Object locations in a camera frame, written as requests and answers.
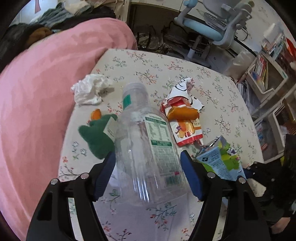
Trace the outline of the clear plastic bottle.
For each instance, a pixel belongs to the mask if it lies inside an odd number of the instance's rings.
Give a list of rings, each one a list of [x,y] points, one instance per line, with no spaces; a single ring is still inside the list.
[[[128,83],[122,107],[114,145],[123,201],[149,206],[183,196],[187,184],[169,122],[151,106],[145,85]]]

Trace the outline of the red orange paper flyer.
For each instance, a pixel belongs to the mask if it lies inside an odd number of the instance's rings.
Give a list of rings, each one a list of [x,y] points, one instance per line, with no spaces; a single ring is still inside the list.
[[[161,112],[169,121],[178,147],[195,142],[203,145],[200,110],[204,106],[191,94],[194,86],[193,78],[180,80],[161,103]]]

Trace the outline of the blue white snack wrapper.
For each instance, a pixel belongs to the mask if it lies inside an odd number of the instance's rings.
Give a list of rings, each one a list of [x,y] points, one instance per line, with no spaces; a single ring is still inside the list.
[[[218,136],[203,147],[196,156],[207,172],[217,174],[221,179],[236,181],[238,177],[246,178],[240,156],[223,136]]]

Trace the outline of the flat white tissue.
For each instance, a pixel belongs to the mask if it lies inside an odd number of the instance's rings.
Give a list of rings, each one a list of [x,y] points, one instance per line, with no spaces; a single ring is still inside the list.
[[[108,182],[109,186],[112,186],[114,188],[119,188],[120,187],[120,178],[119,178],[119,173],[118,170],[114,170],[111,174],[111,177]]]

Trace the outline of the green fuzzy peel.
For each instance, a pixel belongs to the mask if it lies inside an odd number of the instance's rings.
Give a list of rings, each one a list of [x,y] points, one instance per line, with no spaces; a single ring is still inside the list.
[[[109,152],[114,151],[116,121],[115,114],[106,114],[99,120],[91,121],[88,126],[78,128],[79,134],[98,159],[104,159]]]

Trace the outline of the floral bed sheet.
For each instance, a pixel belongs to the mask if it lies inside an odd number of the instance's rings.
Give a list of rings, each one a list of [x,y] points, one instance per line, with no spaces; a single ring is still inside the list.
[[[132,50],[108,50],[93,73],[114,81],[113,89],[98,106],[103,114],[121,114],[122,105],[130,101],[122,96],[123,88],[130,82],[141,82],[156,109],[169,100],[191,100],[200,114],[197,133],[204,144],[224,137],[228,164],[231,157],[237,157],[244,167],[263,161],[249,110],[229,77],[185,60]],[[117,174],[113,173],[94,206],[108,240],[188,240],[202,202],[187,193],[159,205],[130,205],[121,198]]]

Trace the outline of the small orange peel strip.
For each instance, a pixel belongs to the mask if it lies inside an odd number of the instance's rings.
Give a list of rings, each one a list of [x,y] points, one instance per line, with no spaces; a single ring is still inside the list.
[[[100,120],[101,117],[102,117],[102,114],[101,114],[100,109],[95,109],[90,114],[90,120],[88,122]]]

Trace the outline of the pink duvet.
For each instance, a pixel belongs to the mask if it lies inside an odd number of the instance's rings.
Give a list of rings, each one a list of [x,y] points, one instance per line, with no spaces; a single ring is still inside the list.
[[[20,240],[58,173],[72,85],[108,49],[136,47],[125,22],[93,19],[38,42],[1,73],[1,213]]]

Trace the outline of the crumpled white tissue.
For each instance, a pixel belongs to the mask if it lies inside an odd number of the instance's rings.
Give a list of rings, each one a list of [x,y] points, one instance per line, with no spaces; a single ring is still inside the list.
[[[114,81],[102,74],[88,74],[72,85],[71,92],[77,105],[98,105],[102,102],[100,93],[111,88]]]

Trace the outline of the bookshelf with books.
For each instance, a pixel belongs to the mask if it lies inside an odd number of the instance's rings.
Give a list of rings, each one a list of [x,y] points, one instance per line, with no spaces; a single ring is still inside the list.
[[[285,139],[275,113],[289,94],[295,91],[290,63],[294,56],[290,40],[281,31],[273,41],[263,39],[261,50],[240,81],[248,88],[246,105],[249,108],[261,146],[264,161],[283,153]]]

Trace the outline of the black puffer jacket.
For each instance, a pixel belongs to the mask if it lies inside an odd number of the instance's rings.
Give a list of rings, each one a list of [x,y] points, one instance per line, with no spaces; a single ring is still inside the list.
[[[1,71],[24,50],[29,36],[39,25],[20,23],[10,26],[1,39]]]

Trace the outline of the brown plush toy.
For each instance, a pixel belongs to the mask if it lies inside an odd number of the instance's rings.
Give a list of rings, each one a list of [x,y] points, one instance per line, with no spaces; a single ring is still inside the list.
[[[44,39],[45,37],[48,37],[49,35],[52,35],[52,31],[49,28],[41,27],[35,30],[32,34],[29,35],[28,39],[25,42],[24,48],[29,48],[32,44],[35,42]]]

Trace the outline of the blue grey desk chair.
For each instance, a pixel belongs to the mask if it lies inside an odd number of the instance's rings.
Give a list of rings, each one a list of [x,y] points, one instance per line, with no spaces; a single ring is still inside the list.
[[[187,27],[199,34],[193,46],[185,56],[192,61],[201,37],[206,37],[214,45],[228,49],[237,30],[246,29],[246,22],[252,19],[254,2],[249,1],[202,1],[207,10],[203,14],[204,23],[187,18],[187,14],[198,5],[198,1],[184,1],[185,8],[174,18],[175,24]]]

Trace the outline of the pile of clothes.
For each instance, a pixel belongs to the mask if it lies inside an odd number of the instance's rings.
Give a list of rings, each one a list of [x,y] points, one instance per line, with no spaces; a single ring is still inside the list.
[[[112,18],[123,20],[128,1],[58,1],[55,8],[46,10],[30,21],[50,30],[67,30],[93,19]]]

